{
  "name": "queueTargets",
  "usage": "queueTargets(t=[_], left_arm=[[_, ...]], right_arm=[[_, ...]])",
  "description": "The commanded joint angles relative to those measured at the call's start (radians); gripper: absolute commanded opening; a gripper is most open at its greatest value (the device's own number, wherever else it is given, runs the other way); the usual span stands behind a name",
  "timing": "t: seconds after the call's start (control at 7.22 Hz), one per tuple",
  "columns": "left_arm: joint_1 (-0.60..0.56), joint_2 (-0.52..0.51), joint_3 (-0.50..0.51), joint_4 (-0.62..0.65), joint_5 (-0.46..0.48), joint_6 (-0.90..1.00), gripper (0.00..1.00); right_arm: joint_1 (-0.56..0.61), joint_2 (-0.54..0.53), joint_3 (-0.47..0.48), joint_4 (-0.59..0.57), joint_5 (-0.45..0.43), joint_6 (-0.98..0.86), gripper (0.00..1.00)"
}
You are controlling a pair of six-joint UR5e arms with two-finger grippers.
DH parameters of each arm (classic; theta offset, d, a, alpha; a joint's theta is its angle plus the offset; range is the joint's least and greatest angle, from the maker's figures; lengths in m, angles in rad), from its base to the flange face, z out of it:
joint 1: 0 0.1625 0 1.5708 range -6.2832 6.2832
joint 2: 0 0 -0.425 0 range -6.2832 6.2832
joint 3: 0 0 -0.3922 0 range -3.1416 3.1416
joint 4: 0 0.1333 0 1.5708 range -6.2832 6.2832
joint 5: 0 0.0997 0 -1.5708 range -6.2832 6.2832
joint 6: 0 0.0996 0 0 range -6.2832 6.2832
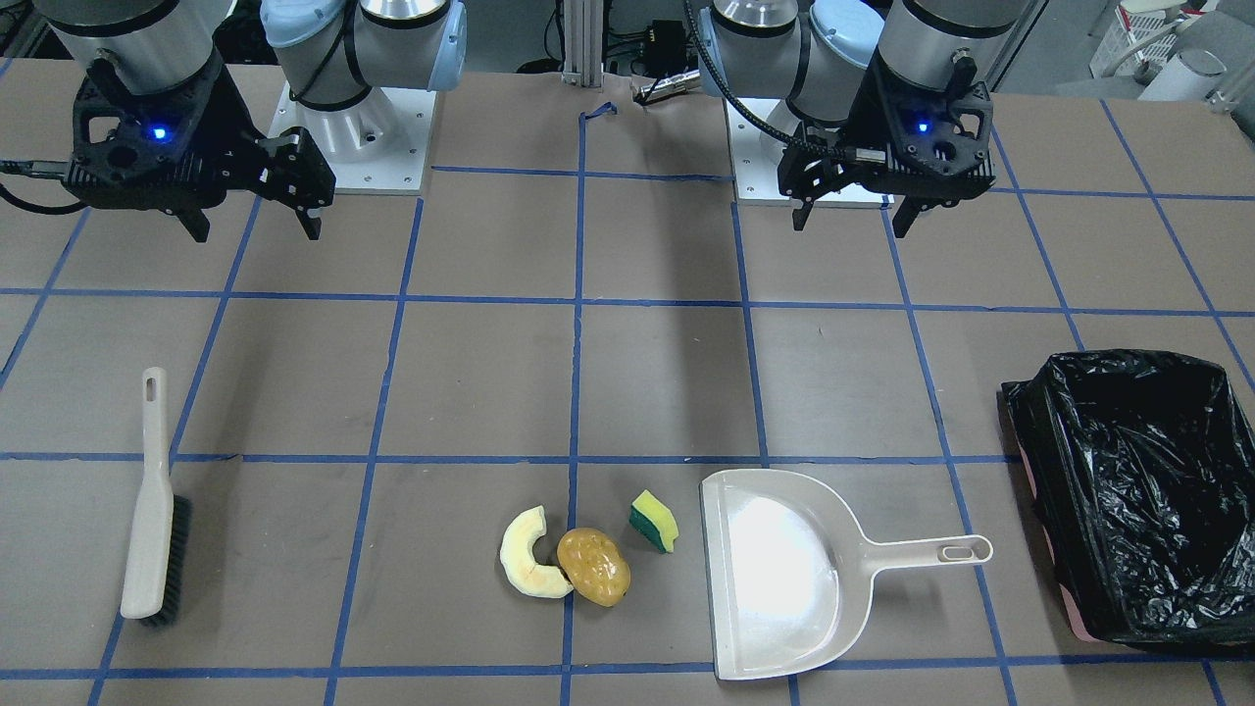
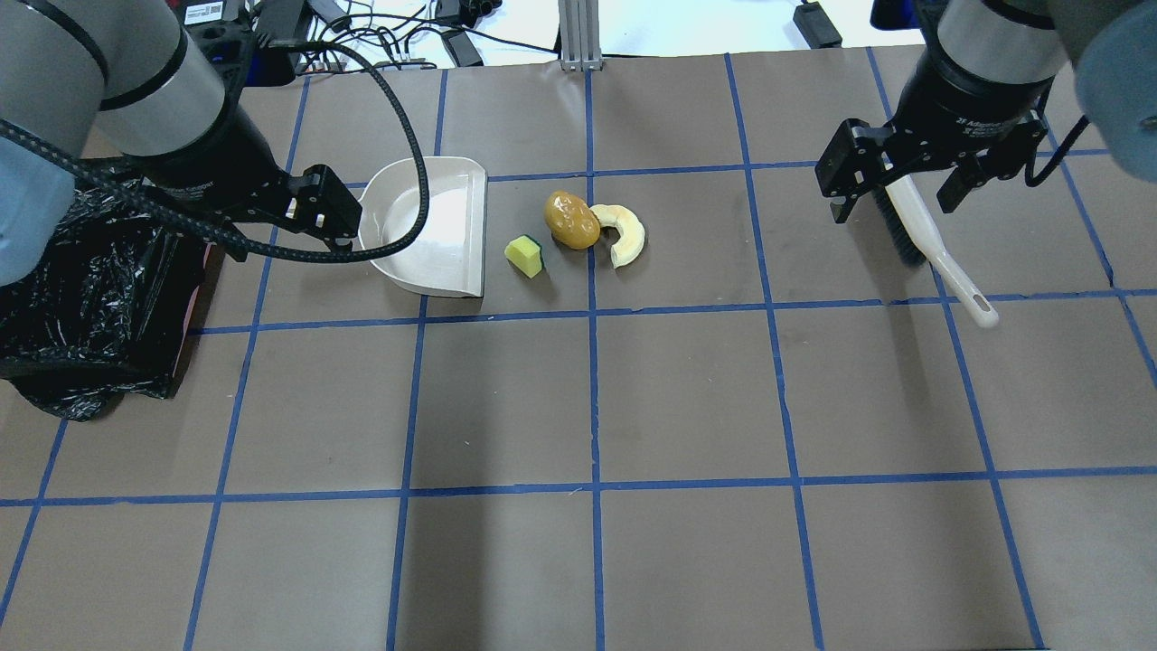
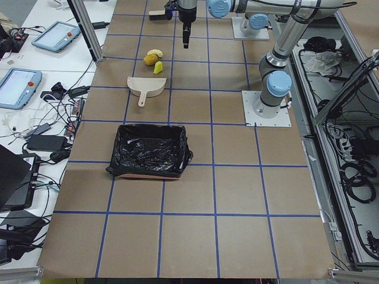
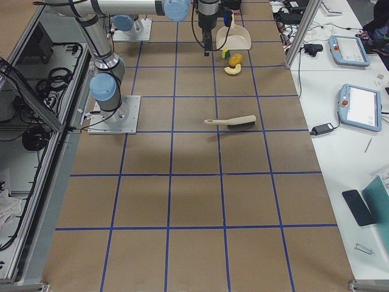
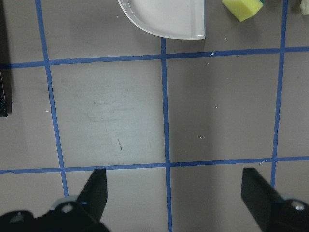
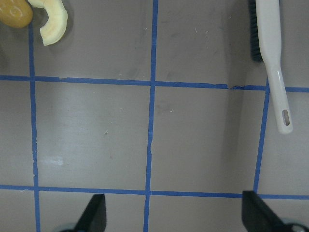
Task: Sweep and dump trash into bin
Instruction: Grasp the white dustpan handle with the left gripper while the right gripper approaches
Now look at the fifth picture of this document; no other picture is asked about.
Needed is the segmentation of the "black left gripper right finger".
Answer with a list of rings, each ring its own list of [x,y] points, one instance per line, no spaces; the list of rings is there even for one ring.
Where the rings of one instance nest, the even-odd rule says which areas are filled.
[[[309,230],[309,205],[282,197],[255,168],[243,168],[241,198],[263,232]]]

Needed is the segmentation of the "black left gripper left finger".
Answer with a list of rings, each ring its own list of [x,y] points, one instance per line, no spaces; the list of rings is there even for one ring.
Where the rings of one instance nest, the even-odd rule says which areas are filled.
[[[76,201],[95,222],[100,222],[107,203],[106,169],[92,172]]]

